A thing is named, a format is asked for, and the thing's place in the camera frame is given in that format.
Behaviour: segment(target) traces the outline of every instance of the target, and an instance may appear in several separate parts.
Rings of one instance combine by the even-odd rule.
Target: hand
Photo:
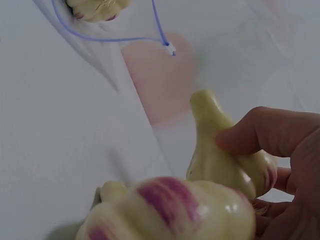
[[[320,239],[320,114],[256,107],[234,127],[219,133],[216,143],[235,155],[261,149],[290,157],[290,168],[278,168],[274,188],[294,195],[292,202],[256,200],[268,207],[256,216],[256,239]]]

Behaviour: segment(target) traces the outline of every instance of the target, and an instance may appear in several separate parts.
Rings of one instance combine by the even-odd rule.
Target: purple-streaked garlic
[[[230,128],[211,90],[195,92],[190,99],[196,124],[196,146],[186,179],[212,181],[239,189],[249,200],[267,193],[277,179],[277,158],[261,150],[247,156],[231,156],[215,144],[218,131]]]
[[[147,179],[126,191],[121,183],[104,186],[107,201],[91,210],[76,240],[253,239],[254,209],[238,190],[175,177]]]
[[[76,19],[96,23],[114,20],[131,0],[66,0]]]

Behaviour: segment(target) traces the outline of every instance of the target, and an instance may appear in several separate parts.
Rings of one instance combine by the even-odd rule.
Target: plastic bag
[[[120,43],[139,40],[149,40],[162,44],[165,49],[175,55],[175,47],[167,40],[162,30],[162,26],[158,17],[155,0],[127,0],[128,6],[117,11],[115,15],[106,20],[84,19],[84,16],[90,11],[77,11],[78,5],[70,7],[71,0],[47,0],[51,1],[54,13],[60,24],[70,34],[86,41],[100,43]],[[90,0],[87,1],[86,7],[114,6],[120,0]],[[39,5],[42,0],[34,0]],[[139,15],[140,9],[147,9]]]
[[[320,19],[318,0],[245,0],[286,57],[296,54],[298,28]]]

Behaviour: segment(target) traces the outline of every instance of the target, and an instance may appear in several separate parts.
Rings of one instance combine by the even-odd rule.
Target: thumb
[[[217,134],[216,144],[235,155],[263,149],[277,157],[290,157],[297,145],[320,127],[320,115],[268,107],[249,111],[235,126]]]

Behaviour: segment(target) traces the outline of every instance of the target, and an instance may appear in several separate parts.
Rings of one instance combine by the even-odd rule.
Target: white cord stopper
[[[176,55],[176,48],[175,46],[171,43],[171,42],[168,42],[169,45],[164,45],[164,48],[165,50],[172,56],[175,56]]]

